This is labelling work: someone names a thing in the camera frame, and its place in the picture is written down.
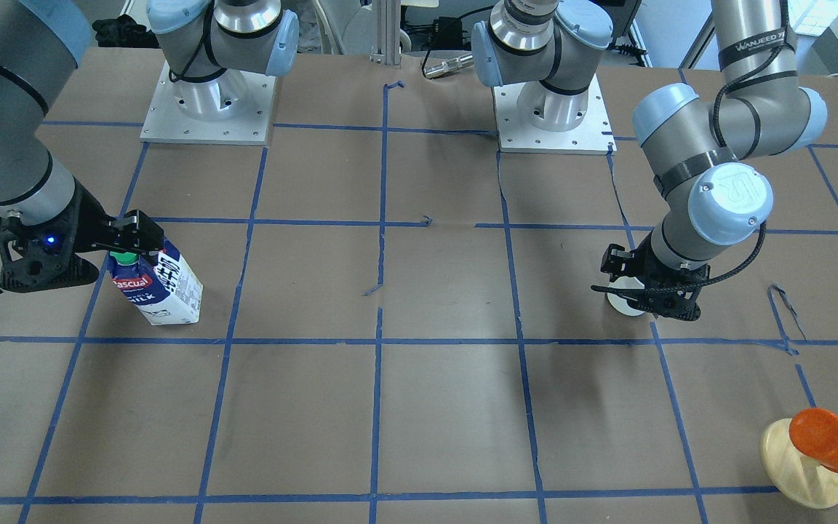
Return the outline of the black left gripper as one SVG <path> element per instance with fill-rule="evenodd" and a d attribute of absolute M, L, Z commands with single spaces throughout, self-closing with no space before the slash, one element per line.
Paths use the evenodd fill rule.
<path fill-rule="evenodd" d="M 672 288 L 672 293 L 695 292 L 711 273 L 711 266 L 702 265 L 698 269 L 673 269 L 656 258 L 651 239 L 643 239 L 638 248 L 629 252 L 625 246 L 611 243 L 602 256 L 602 273 L 609 276 L 609 282 L 620 277 L 637 278 L 645 288 L 617 288 L 592 285 L 592 291 L 602 294 L 638 298 L 648 295 L 650 289 Z"/>

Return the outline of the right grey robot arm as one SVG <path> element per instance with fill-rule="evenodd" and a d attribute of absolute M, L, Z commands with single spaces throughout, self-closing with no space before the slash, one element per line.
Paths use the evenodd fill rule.
<path fill-rule="evenodd" d="M 154 100 L 169 122 L 223 130 L 249 117 L 235 140 L 267 129 L 269 105 L 252 79 L 292 69 L 300 37 L 292 10 L 279 1 L 150 1 L 145 10 L 167 63 Z M 49 264 L 74 253 L 150 253 L 163 245 L 146 219 L 106 215 L 36 138 L 90 39 L 72 1 L 0 1 L 0 219 L 21 255 L 43 253 Z"/>

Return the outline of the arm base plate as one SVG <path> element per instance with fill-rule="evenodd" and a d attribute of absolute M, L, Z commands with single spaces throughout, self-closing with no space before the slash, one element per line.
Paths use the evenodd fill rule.
<path fill-rule="evenodd" d="M 606 155 L 616 152 L 601 86 L 593 76 L 575 95 L 549 92 L 538 81 L 493 87 L 503 153 Z"/>
<path fill-rule="evenodd" d="M 173 83 L 165 64 L 140 139 L 147 143 L 265 146 L 276 84 L 276 77 L 236 70 L 206 83 Z"/>

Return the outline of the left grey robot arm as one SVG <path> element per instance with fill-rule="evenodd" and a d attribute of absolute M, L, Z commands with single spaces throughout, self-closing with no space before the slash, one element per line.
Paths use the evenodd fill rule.
<path fill-rule="evenodd" d="M 675 83 L 649 93 L 632 116 L 669 211 L 638 248 L 610 245 L 603 255 L 601 270 L 611 282 L 632 278 L 641 288 L 598 291 L 642 311 L 694 301 L 717 282 L 709 275 L 711 259 L 754 233 L 764 236 L 773 189 L 747 159 L 805 147 L 827 122 L 824 100 L 799 84 L 787 2 L 711 7 L 724 76 L 713 102 Z M 474 26 L 471 49 L 483 85 L 529 84 L 535 125 L 555 130 L 546 121 L 548 105 L 581 107 L 613 40 L 611 17 L 598 4 L 499 1 Z"/>

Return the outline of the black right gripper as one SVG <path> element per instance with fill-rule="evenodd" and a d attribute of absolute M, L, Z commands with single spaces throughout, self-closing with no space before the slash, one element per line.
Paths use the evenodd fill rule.
<path fill-rule="evenodd" d="M 79 197 L 73 243 L 75 253 L 99 250 L 125 253 L 130 248 L 159 248 L 130 251 L 131 255 L 139 256 L 146 264 L 159 265 L 159 255 L 164 252 L 165 232 L 146 213 L 132 210 L 120 219 L 108 215 L 99 200 L 79 180 L 74 180 L 74 196 Z"/>

